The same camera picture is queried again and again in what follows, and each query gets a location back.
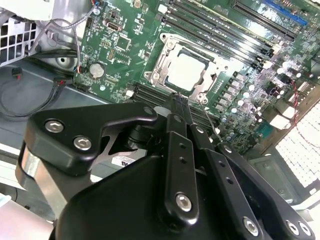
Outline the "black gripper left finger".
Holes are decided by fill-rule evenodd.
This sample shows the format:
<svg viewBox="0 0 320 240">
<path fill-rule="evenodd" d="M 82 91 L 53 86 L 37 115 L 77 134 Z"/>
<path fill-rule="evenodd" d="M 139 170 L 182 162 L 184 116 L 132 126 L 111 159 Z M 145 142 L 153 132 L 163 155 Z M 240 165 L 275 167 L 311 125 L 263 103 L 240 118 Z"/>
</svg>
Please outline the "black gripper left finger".
<svg viewBox="0 0 320 240">
<path fill-rule="evenodd" d="M 188 128 L 180 94 L 143 102 L 40 111 L 29 118 L 20 163 L 59 215 L 71 199 L 136 161 L 164 153 L 168 129 Z"/>
</svg>

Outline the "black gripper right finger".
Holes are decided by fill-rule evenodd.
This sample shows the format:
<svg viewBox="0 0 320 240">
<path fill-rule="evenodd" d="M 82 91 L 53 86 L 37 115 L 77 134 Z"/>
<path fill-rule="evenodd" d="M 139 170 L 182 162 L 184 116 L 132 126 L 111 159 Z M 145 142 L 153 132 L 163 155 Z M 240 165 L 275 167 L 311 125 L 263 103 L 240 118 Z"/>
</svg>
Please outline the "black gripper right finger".
<svg viewBox="0 0 320 240">
<path fill-rule="evenodd" d="M 196 160 L 221 201 L 223 228 L 231 240 L 313 240 L 307 222 L 228 143 L 212 145 L 181 100 Z"/>
</svg>

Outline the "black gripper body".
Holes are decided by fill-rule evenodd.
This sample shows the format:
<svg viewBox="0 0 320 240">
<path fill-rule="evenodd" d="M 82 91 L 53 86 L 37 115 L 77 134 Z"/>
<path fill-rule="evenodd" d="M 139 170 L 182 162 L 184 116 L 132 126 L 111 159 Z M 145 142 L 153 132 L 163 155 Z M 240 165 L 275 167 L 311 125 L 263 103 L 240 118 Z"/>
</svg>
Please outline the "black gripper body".
<svg viewBox="0 0 320 240">
<path fill-rule="evenodd" d="M 188 128 L 168 129 L 163 155 L 146 156 L 76 194 L 57 240 L 230 240 L 221 201 Z"/>
</svg>

